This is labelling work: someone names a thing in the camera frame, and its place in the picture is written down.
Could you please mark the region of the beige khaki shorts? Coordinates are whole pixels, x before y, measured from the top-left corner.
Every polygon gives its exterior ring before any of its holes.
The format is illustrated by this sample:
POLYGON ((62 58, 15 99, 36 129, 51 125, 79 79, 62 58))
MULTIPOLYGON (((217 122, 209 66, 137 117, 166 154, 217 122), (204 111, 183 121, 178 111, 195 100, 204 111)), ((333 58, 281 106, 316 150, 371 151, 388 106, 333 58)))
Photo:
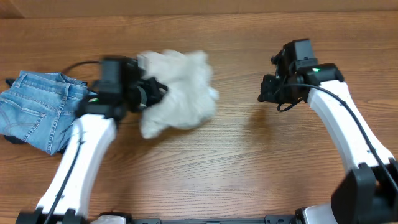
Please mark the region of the beige khaki shorts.
POLYGON ((204 51, 146 51, 137 59, 145 79, 155 78, 168 88, 160 103, 142 113, 143 138, 156 138, 167 128, 197 128, 215 116, 219 93, 211 87, 213 69, 204 51))

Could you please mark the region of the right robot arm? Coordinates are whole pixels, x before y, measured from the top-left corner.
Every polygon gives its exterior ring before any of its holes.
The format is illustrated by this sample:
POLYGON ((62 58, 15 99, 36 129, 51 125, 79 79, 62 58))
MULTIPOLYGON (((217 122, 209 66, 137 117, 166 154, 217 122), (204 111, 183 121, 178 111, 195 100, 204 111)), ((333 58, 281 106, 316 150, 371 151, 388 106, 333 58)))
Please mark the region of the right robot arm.
POLYGON ((258 101, 276 103, 279 112, 307 103, 338 149, 345 177, 329 202, 268 215, 265 223, 396 222, 397 160, 362 117, 338 67, 320 64, 309 39, 285 44, 271 62, 275 74, 264 75, 258 101))

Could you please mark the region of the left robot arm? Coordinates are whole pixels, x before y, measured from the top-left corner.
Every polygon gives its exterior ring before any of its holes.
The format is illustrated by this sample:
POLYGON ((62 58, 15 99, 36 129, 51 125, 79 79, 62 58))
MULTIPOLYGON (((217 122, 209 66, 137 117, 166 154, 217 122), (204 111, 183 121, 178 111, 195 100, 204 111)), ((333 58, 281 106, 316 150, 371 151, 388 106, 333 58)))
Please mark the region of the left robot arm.
POLYGON ((72 135, 58 170, 33 212, 16 223, 88 223, 90 195, 101 162, 127 112, 159 103, 168 88, 144 76, 144 58, 105 56, 96 94, 79 102, 72 135))

